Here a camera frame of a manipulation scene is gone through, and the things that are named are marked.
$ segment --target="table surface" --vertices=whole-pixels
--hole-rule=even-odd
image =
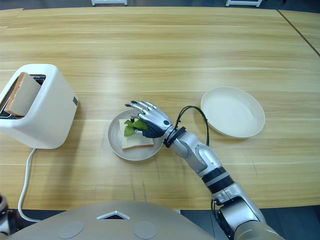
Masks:
[[[320,14],[286,10],[280,10],[280,12],[306,38],[320,56]]]
[[[8,25],[18,16],[22,8],[0,11],[0,34],[6,30]]]
[[[20,66],[50,63],[80,100],[66,142],[33,158],[26,209],[110,200],[210,208],[209,190],[171,149],[125,161],[107,134],[130,100],[153,102],[175,120],[219,86],[252,94],[266,115],[263,131],[248,139],[210,130],[210,145],[233,179],[260,208],[320,204],[320,58],[276,10],[23,10],[0,46],[1,89]],[[187,112],[182,125],[205,141],[198,113]],[[0,190],[15,208],[31,149],[0,136]]]

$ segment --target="black joint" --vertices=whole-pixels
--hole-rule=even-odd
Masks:
[[[222,178],[221,180],[208,186],[208,189],[210,190],[210,192],[212,194],[215,194],[215,193],[229,187],[230,185],[232,185],[234,183],[235,182],[232,180],[232,178],[230,176],[226,176],[226,177]]]
[[[180,128],[178,131],[176,131],[174,133],[174,135],[168,140],[165,139],[164,140],[164,144],[167,148],[170,148],[171,144],[177,139],[177,137],[179,137],[182,133],[184,133],[186,131],[186,128],[183,126],[182,128]]]
[[[206,175],[204,175],[202,177],[202,181],[204,183],[209,182],[212,179],[215,179],[216,177],[219,177],[221,174],[224,174],[225,172],[227,172],[223,166],[218,167],[210,172],[208,172]]]

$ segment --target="empty plate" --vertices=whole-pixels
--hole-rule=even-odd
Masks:
[[[130,116],[137,113],[135,109],[121,112],[112,120],[108,130],[108,140],[113,152],[129,161],[141,161],[152,157],[161,149],[164,141],[164,137],[158,137],[153,139],[154,146],[135,147],[125,150],[121,148],[119,119],[130,119]]]
[[[235,138],[258,134],[266,121],[259,102],[234,87],[222,86],[207,91],[201,99],[201,110],[212,128]]]

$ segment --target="gray plate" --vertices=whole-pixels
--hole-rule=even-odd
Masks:
[[[135,109],[129,109],[121,112],[111,122],[108,130],[108,140],[115,154],[129,161],[141,161],[155,155],[162,147],[164,137],[153,139],[154,146],[136,147],[127,150],[121,148],[119,119],[130,119],[130,116],[137,114]]]

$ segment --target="lettuce leaf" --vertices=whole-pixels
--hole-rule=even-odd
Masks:
[[[135,134],[136,132],[135,132],[134,128],[142,129],[142,130],[147,130],[148,129],[148,126],[143,121],[141,121],[140,119],[138,119],[135,122],[127,120],[127,121],[124,122],[124,124],[126,124],[126,127],[124,129],[124,136],[125,137],[128,137],[128,136],[131,136],[131,135]]]

